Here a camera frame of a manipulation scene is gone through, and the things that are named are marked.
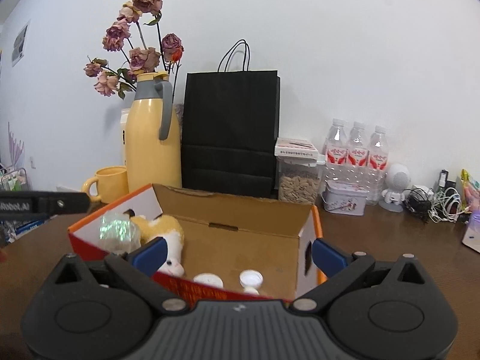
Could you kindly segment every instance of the white bottle cap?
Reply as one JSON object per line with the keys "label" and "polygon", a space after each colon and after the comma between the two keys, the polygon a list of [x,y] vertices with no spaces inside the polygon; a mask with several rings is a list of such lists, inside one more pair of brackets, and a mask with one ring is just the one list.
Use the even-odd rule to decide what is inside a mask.
{"label": "white bottle cap", "polygon": [[198,274],[193,278],[193,281],[206,286],[223,288],[223,281],[216,274]]}
{"label": "white bottle cap", "polygon": [[361,128],[362,130],[365,130],[365,123],[354,122],[353,127],[354,128]]}
{"label": "white bottle cap", "polygon": [[240,274],[240,284],[243,288],[253,287],[255,290],[260,288],[263,283],[263,276],[260,272],[252,269],[243,271]]}
{"label": "white bottle cap", "polygon": [[317,159],[317,165],[325,165],[326,157],[324,154],[319,154]]}
{"label": "white bottle cap", "polygon": [[385,127],[382,127],[382,126],[375,126],[375,132],[385,134],[387,132],[387,129]]}
{"label": "white bottle cap", "polygon": [[345,126],[345,120],[342,119],[333,119],[333,125],[334,126]]}
{"label": "white bottle cap", "polygon": [[258,295],[258,291],[253,287],[245,287],[243,292],[246,294]]}

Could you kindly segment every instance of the small white robot speaker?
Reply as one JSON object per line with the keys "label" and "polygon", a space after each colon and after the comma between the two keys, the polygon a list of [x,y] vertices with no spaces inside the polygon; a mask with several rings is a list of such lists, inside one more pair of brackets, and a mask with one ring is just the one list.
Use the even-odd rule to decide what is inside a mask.
{"label": "small white robot speaker", "polygon": [[383,199],[378,204],[388,211],[402,212],[401,203],[405,200],[403,191],[410,184],[410,172],[405,165],[393,163],[387,170],[385,177],[387,189],[382,191]]}

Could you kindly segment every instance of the yellow thermos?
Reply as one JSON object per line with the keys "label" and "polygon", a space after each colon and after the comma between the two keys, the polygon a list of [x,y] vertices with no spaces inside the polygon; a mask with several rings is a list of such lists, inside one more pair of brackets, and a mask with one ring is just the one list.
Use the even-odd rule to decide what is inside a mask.
{"label": "yellow thermos", "polygon": [[137,76],[137,91],[125,126],[130,192],[150,183],[180,188],[180,126],[172,84],[165,71]]}

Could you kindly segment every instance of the blue gripper pad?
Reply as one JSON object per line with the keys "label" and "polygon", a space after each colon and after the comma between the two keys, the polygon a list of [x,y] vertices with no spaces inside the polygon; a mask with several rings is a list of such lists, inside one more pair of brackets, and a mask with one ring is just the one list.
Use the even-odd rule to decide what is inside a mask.
{"label": "blue gripper pad", "polygon": [[167,241],[157,237],[130,253],[127,261],[140,272],[151,277],[167,260],[167,253]]}
{"label": "blue gripper pad", "polygon": [[327,278],[331,278],[349,264],[349,256],[330,246],[322,238],[317,238],[311,245],[313,263]]}

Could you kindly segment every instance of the thermos handle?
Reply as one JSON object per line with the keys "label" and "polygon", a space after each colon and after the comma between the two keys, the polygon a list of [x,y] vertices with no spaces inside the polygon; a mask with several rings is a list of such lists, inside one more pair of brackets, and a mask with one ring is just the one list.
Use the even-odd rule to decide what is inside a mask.
{"label": "thermos handle", "polygon": [[162,122],[158,129],[158,139],[165,140],[169,137],[170,124],[172,122],[173,109],[173,88],[168,81],[159,81],[155,84],[155,89],[160,93],[162,91],[163,109]]}

